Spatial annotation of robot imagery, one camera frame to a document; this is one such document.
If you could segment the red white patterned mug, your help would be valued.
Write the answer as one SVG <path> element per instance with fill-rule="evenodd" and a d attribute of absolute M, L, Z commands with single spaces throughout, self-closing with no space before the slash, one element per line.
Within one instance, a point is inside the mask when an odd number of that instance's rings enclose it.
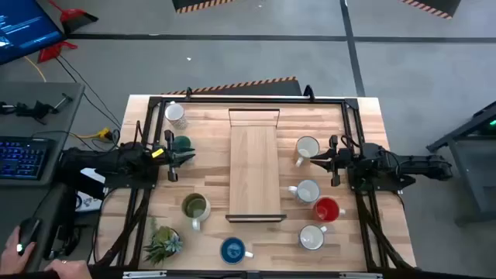
<path fill-rule="evenodd" d="M 314 180 L 302 180 L 295 186 L 288 186 L 288 191 L 298 202 L 311 204 L 320 196 L 320 187 Z"/>

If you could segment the black computer mouse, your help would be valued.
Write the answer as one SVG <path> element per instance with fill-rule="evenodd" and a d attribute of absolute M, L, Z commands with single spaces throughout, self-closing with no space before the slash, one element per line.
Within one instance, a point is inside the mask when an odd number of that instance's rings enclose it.
<path fill-rule="evenodd" d="M 42 220 L 36 217 L 23 220 L 19 225 L 19 241 L 16 246 L 18 255 L 22 256 L 26 247 L 36 241 Z"/>

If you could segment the red mug with white handle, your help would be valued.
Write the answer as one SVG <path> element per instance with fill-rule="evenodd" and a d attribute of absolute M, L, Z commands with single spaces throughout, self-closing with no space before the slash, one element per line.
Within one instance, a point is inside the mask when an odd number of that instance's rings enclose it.
<path fill-rule="evenodd" d="M 340 216 L 345 215 L 346 210 L 341 208 L 335 199 L 322 197 L 314 204 L 313 214 L 319 222 L 334 222 Z"/>

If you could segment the grey side desk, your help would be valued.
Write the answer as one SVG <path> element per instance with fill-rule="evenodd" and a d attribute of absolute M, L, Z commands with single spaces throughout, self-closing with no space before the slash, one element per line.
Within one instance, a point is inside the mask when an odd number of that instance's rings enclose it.
<path fill-rule="evenodd" d="M 63 204 L 74 192 L 53 180 L 55 166 L 64 148 L 68 132 L 84 93 L 84 85 L 53 82 L 0 82 L 0 102 L 18 102 L 32 107 L 37 101 L 56 106 L 57 114 L 48 114 L 40 122 L 31 117 L 0 115 L 0 136 L 43 137 L 55 141 L 47 166 L 39 181 L 0 180 L 0 254 L 13 229 L 32 216 L 41 219 L 36 246 L 25 271 L 37 271 L 50 252 L 55 225 Z"/>

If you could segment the grey white patterned mug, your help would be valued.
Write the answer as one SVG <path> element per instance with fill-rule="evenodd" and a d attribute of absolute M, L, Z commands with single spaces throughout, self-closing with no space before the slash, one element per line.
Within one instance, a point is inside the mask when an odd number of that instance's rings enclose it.
<path fill-rule="evenodd" d="M 165 118 L 175 129 L 186 129 L 188 126 L 185 110 L 176 102 L 170 102 L 166 107 Z"/>

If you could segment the silver metal bracket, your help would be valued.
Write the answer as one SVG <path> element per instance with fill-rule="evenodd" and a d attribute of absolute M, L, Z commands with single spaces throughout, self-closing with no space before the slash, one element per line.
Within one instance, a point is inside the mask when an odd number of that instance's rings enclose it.
<path fill-rule="evenodd" d="M 375 273 L 341 272 L 339 279 L 384 279 L 384 276 Z"/>
<path fill-rule="evenodd" d="M 161 279 L 167 276 L 166 270 L 126 271 L 122 279 Z"/>

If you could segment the black aluminium table frame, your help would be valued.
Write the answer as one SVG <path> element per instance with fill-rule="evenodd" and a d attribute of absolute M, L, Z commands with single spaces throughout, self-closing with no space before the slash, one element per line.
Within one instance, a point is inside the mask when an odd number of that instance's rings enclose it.
<path fill-rule="evenodd" d="M 172 270 L 225 270 L 219 255 L 222 241 L 239 237 L 254 258 L 238 264 L 240 270 L 260 271 L 363 271 L 366 261 L 356 209 L 356 199 L 346 182 L 330 184 L 331 176 L 314 165 L 295 166 L 295 144 L 302 136 L 312 136 L 326 149 L 329 137 L 350 132 L 368 143 L 387 146 L 381 107 L 377 98 L 318 98 L 309 102 L 302 97 L 273 100 L 268 97 L 245 101 L 238 98 L 203 96 L 183 102 L 188 136 L 195 157 L 178 171 L 178 181 L 167 179 L 161 168 L 152 191 L 148 216 L 179 233 L 184 247 L 166 259 L 160 268 Z M 279 223 L 230 223 L 229 163 L 230 109 L 279 109 L 277 124 L 278 166 L 281 209 L 287 216 Z M 328 225 L 324 246 L 308 251 L 298 244 L 298 232 L 315 220 L 310 205 L 296 201 L 288 186 L 303 179 L 315 180 L 322 194 L 334 198 L 346 210 Z M 210 216 L 201 230 L 192 228 L 191 219 L 181 210 L 185 197 L 204 195 L 211 204 Z"/>

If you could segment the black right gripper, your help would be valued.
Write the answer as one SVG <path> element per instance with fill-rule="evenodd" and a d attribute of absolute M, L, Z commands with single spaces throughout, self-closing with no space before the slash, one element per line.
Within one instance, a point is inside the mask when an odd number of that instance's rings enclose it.
<path fill-rule="evenodd" d="M 311 157 L 311 163 L 326 171 L 332 172 L 332 186 L 340 185 L 339 169 L 346 169 L 351 162 L 351 152 L 348 148 L 338 148 L 338 136 L 332 135 L 329 140 L 330 150 Z"/>

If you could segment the computer monitor with blue screen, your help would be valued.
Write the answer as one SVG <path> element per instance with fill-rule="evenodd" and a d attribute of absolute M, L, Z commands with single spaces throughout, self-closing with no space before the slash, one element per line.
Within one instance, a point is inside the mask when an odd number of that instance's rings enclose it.
<path fill-rule="evenodd" d="M 66 38 L 37 0 L 0 0 L 0 65 Z"/>

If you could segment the beige ceramic mug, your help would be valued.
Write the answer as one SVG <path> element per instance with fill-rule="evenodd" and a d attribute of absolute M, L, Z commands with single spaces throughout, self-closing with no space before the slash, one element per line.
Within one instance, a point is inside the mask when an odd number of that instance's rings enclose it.
<path fill-rule="evenodd" d="M 306 160 L 319 153 L 320 145 L 317 139 L 312 136 L 303 136 L 296 143 L 297 160 L 296 167 L 300 167 Z"/>

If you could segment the dark metal cart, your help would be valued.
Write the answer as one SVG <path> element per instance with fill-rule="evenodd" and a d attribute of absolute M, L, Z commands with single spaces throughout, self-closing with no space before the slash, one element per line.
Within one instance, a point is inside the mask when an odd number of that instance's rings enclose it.
<path fill-rule="evenodd" d="M 456 224 L 496 221 L 496 101 L 426 149 L 435 153 L 445 146 L 475 204 L 474 212 L 456 218 Z"/>

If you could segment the succulent plant in pot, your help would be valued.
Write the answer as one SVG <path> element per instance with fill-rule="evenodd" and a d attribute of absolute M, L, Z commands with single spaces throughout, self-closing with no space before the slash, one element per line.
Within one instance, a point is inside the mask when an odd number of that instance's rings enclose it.
<path fill-rule="evenodd" d="M 159 226 L 155 217 L 150 220 L 150 228 L 150 242 L 143 248 L 145 261 L 158 265 L 183 250 L 183 242 L 176 230 Z"/>

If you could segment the blue white patterned mug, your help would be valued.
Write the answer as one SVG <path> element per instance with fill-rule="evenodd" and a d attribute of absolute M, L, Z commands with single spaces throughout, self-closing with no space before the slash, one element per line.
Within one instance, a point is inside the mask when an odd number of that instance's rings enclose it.
<path fill-rule="evenodd" d="M 307 250 L 318 250 L 325 243 L 326 226 L 307 225 L 298 234 L 298 242 Z"/>

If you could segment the wooden shelf with black frame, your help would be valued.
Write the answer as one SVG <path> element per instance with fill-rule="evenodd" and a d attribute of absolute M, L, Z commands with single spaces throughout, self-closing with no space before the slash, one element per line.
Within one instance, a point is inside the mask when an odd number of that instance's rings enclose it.
<path fill-rule="evenodd" d="M 231 223 L 281 222 L 278 108 L 231 108 L 229 212 Z"/>

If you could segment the blue and white mug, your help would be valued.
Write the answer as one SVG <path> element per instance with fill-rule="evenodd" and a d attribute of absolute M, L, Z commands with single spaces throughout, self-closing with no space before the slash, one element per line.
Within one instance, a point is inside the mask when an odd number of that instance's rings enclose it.
<path fill-rule="evenodd" d="M 244 242 L 237 237 L 225 239 L 220 246 L 220 257 L 227 264 L 239 264 L 245 258 L 254 258 L 254 254 L 246 249 Z"/>

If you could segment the yellow power plug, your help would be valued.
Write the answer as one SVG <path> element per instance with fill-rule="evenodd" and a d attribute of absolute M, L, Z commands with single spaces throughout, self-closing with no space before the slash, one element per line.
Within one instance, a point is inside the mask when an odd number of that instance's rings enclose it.
<path fill-rule="evenodd" d="M 71 133 L 71 136 L 78 137 L 81 139 L 98 139 L 98 140 L 112 140 L 113 139 L 113 133 L 109 128 L 104 128 L 98 131 L 95 134 L 91 135 L 84 135 L 84 136 L 79 136 L 77 134 Z"/>

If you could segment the red and black dustpan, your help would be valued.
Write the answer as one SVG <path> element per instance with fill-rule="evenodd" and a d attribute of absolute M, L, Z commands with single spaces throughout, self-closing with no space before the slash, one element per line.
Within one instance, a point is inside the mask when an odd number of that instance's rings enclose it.
<path fill-rule="evenodd" d="M 54 0 L 48 2 L 60 11 L 60 23 L 66 35 L 74 33 L 83 26 L 98 21 L 98 17 L 81 9 L 62 9 Z"/>

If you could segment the red stand foot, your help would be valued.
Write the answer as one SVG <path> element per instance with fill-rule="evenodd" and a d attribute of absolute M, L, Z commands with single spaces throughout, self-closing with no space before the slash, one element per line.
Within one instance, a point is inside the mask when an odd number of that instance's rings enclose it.
<path fill-rule="evenodd" d="M 46 61 L 51 60 L 53 58 L 59 57 L 60 53 L 64 47 L 66 47 L 70 50 L 75 50 L 78 48 L 77 45 L 75 45 L 73 43 L 68 43 L 67 41 L 55 43 L 53 46 L 45 47 L 39 52 L 37 63 L 40 64 L 42 62 L 46 62 Z"/>

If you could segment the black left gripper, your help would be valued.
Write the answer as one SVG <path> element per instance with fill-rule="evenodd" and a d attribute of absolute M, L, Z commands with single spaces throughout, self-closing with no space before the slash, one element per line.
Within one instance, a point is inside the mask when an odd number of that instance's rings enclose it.
<path fill-rule="evenodd" d="M 178 181 L 178 175 L 175 170 L 175 165 L 182 165 L 186 161 L 192 159 L 194 154 L 177 155 L 179 153 L 192 152 L 193 149 L 190 147 L 178 147 L 172 149 L 172 143 L 174 141 L 174 133 L 170 130 L 164 131 L 164 139 L 166 140 L 166 145 L 161 146 L 155 144 L 153 146 L 153 162 L 158 166 L 168 166 L 167 179 L 169 181 Z"/>

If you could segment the black backlit keyboard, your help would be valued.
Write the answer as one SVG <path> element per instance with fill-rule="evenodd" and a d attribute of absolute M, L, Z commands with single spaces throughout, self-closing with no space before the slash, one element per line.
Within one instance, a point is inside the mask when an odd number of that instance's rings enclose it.
<path fill-rule="evenodd" d="M 0 136 L 0 179 L 39 180 L 55 141 Z"/>

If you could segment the white printed box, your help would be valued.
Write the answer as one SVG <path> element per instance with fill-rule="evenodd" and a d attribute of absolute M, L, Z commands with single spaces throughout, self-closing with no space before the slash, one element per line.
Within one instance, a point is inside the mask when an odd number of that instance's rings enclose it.
<path fill-rule="evenodd" d="M 105 177 L 97 174 L 94 169 L 91 168 L 85 168 L 81 170 L 81 173 L 95 181 L 104 183 L 105 182 Z M 90 195 L 87 195 L 81 191 L 77 193 L 77 198 L 76 198 L 76 212 L 93 212 L 97 211 L 100 209 L 100 206 L 102 205 L 102 200 L 93 198 Z"/>

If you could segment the dark green faceted mug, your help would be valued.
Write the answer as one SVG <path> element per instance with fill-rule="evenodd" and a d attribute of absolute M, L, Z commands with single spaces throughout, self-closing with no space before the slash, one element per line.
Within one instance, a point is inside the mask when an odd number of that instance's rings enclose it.
<path fill-rule="evenodd" d="M 190 147 L 191 148 L 191 141 L 187 136 L 177 136 L 174 138 L 174 141 L 172 143 L 172 152 L 173 148 L 178 148 L 178 147 Z M 187 153 L 179 153 L 177 155 L 185 155 L 185 154 L 195 154 L 195 150 L 193 149 L 192 152 L 187 152 Z"/>

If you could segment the person's hand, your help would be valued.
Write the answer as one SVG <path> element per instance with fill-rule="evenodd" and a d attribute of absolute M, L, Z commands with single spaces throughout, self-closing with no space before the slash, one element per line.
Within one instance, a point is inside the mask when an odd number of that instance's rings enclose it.
<path fill-rule="evenodd" d="M 24 254 L 20 256 L 17 251 L 17 244 L 19 243 L 19 230 L 20 227 L 16 226 L 5 243 L 5 249 L 0 255 L 0 275 L 22 273 L 36 247 L 36 243 L 29 243 Z"/>
<path fill-rule="evenodd" d="M 44 271 L 55 271 L 60 279 L 92 279 L 84 260 L 53 260 Z"/>

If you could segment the olive green mug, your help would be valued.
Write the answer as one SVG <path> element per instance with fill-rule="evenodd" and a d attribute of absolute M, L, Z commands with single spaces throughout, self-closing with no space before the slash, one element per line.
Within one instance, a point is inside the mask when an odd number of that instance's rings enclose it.
<path fill-rule="evenodd" d="M 201 230 L 201 223 L 204 222 L 211 213 L 210 201 L 199 193 L 189 194 L 181 204 L 182 212 L 191 219 L 192 228 Z"/>

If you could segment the hazard-striped black mat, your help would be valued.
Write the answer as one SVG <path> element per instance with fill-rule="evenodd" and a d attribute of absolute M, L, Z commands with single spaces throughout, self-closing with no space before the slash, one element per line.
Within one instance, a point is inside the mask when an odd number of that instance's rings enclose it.
<path fill-rule="evenodd" d="M 234 0 L 172 0 L 176 13 L 195 12 L 202 9 L 223 5 Z"/>
<path fill-rule="evenodd" d="M 268 78 L 259 81 L 244 81 L 204 88 L 187 88 L 166 92 L 166 95 L 301 95 L 301 88 L 295 76 Z"/>
<path fill-rule="evenodd" d="M 461 0 L 399 0 L 442 19 L 452 19 Z"/>

